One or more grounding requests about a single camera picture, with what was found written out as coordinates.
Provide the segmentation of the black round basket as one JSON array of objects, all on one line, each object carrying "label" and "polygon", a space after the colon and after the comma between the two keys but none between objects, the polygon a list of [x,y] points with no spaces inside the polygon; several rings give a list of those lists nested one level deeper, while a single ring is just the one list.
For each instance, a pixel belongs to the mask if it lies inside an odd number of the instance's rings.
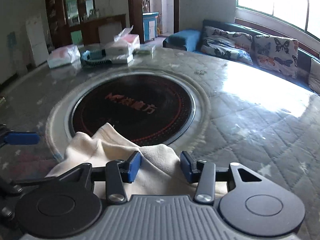
[{"label": "black round basket", "polygon": [[81,60],[89,66],[99,66],[112,63],[112,60],[107,58],[106,51],[104,49],[87,50],[81,55]]}]

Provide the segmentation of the tissue pack white pink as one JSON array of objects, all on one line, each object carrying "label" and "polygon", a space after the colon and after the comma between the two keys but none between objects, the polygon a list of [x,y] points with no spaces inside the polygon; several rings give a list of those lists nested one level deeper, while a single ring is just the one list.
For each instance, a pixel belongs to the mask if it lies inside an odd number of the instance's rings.
[{"label": "tissue pack white pink", "polygon": [[72,64],[80,59],[80,51],[76,45],[68,45],[52,51],[47,59],[49,68],[57,68]]}]

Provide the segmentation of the butterfly pillow right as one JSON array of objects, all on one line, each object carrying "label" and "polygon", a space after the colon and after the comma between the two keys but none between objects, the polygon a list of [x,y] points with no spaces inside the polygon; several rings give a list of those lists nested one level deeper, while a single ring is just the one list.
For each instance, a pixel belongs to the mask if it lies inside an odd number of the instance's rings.
[{"label": "butterfly pillow right", "polygon": [[298,73],[298,45],[298,40],[293,38],[272,35],[254,37],[259,66],[294,79]]}]

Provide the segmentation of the butterfly pillow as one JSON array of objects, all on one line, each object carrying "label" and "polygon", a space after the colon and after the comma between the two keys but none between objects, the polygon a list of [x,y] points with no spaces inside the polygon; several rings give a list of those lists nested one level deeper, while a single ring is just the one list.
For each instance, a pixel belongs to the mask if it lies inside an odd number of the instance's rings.
[{"label": "butterfly pillow", "polygon": [[293,38],[272,35],[254,37],[259,66],[294,79],[298,73],[298,45],[298,40]]},{"label": "butterfly pillow", "polygon": [[243,32],[225,31],[205,26],[200,52],[225,60],[252,65],[253,37]]}]

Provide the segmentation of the blue white small cabinet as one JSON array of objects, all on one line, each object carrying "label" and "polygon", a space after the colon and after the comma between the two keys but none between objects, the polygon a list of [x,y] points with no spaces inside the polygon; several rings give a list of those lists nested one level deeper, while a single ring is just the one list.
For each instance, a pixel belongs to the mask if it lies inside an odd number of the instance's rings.
[{"label": "blue white small cabinet", "polygon": [[143,29],[144,41],[148,42],[157,37],[157,18],[159,12],[146,12],[143,13]]}]

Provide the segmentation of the window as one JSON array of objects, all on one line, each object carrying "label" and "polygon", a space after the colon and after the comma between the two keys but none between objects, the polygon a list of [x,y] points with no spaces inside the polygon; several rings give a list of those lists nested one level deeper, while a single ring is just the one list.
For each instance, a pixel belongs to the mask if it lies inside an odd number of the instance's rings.
[{"label": "window", "polygon": [[319,39],[319,0],[237,0],[237,6],[279,19]]}]

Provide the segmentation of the grey plain pillow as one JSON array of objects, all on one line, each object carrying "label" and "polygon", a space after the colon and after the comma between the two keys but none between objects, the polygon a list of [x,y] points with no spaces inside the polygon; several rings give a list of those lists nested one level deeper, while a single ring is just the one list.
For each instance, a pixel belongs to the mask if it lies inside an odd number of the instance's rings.
[{"label": "grey plain pillow", "polygon": [[311,59],[308,85],[311,90],[320,94],[320,64],[314,59]]}]

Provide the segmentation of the cream sweater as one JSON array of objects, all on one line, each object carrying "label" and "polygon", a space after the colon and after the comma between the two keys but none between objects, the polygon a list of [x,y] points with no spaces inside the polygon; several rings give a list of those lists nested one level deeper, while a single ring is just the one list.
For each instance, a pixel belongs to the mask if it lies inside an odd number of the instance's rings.
[{"label": "cream sweater", "polygon": [[82,163],[104,167],[109,161],[128,159],[134,151],[141,153],[142,161],[135,181],[124,184],[127,197],[133,194],[194,196],[196,185],[186,181],[180,159],[172,148],[164,144],[140,147],[121,136],[110,124],[99,128],[92,137],[76,133],[65,151],[64,161],[48,176],[57,177]]}]

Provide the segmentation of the white refrigerator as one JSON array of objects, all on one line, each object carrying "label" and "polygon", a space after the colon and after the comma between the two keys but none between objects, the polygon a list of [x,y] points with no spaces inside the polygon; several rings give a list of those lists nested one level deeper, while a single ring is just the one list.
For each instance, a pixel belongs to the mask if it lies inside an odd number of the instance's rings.
[{"label": "white refrigerator", "polygon": [[25,27],[32,51],[33,62],[36,67],[48,59],[48,49],[43,31],[41,15],[35,15],[27,19]]}]

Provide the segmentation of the butterfly pillow left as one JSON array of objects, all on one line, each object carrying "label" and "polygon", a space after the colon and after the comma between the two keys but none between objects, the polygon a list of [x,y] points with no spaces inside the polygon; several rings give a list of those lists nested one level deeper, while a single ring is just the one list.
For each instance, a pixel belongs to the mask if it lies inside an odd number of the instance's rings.
[{"label": "butterfly pillow left", "polygon": [[200,52],[225,60],[252,65],[253,37],[243,32],[225,31],[205,26]]}]

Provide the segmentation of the dark wooden cabinet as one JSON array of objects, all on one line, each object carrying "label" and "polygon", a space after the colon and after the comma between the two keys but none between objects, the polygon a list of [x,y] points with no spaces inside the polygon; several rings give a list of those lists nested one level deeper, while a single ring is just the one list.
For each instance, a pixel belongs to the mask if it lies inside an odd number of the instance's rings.
[{"label": "dark wooden cabinet", "polygon": [[109,14],[96,6],[96,0],[45,0],[49,37],[55,48],[70,44],[103,42],[102,33],[126,26],[126,15]]}]

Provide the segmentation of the black round induction cooktop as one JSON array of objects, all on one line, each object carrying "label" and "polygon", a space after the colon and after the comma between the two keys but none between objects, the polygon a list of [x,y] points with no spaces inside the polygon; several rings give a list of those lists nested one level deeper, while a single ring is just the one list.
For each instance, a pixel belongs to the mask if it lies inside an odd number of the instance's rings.
[{"label": "black round induction cooktop", "polygon": [[93,136],[104,124],[139,146],[170,144],[192,123],[195,100],[175,78],[129,74],[83,92],[68,118],[71,135]]}]

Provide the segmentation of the white box stack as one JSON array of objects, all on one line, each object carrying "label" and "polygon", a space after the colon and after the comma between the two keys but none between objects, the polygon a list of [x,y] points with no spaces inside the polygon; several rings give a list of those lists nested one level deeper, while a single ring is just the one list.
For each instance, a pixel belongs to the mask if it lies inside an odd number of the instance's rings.
[{"label": "white box stack", "polygon": [[140,48],[138,34],[132,34],[133,26],[123,29],[114,37],[113,42],[104,47],[105,58],[113,64],[126,64],[133,60],[134,52]]}]

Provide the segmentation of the blue corner sofa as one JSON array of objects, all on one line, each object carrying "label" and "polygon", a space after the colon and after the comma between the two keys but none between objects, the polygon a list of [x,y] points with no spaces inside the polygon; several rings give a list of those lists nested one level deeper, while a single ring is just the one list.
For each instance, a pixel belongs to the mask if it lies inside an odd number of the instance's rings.
[{"label": "blue corner sofa", "polygon": [[[257,25],[251,22],[239,20],[239,19],[235,20],[235,23],[219,22],[214,20],[203,20],[202,26],[216,27],[224,31],[235,31],[235,32],[247,33],[253,37],[257,35],[267,35],[267,36],[274,35],[274,36],[285,37],[284,34],[279,33],[275,30],[272,30],[267,27],[263,27],[261,25]],[[201,49],[202,37],[203,37],[202,30],[197,30],[197,29],[182,30],[167,37],[163,41],[163,47],[190,51],[190,52],[199,54]],[[297,57],[297,66],[298,66],[297,78],[293,79],[291,77],[285,77],[280,73],[267,70],[267,69],[265,69],[264,71],[270,74],[273,74],[275,76],[281,77],[283,79],[285,78],[287,79],[287,81],[290,81],[291,83],[294,83],[300,87],[303,87],[309,91],[312,91],[312,89],[309,87],[309,84],[308,84],[312,63],[319,63],[319,53],[312,51],[311,48],[299,42],[298,57]]]}]

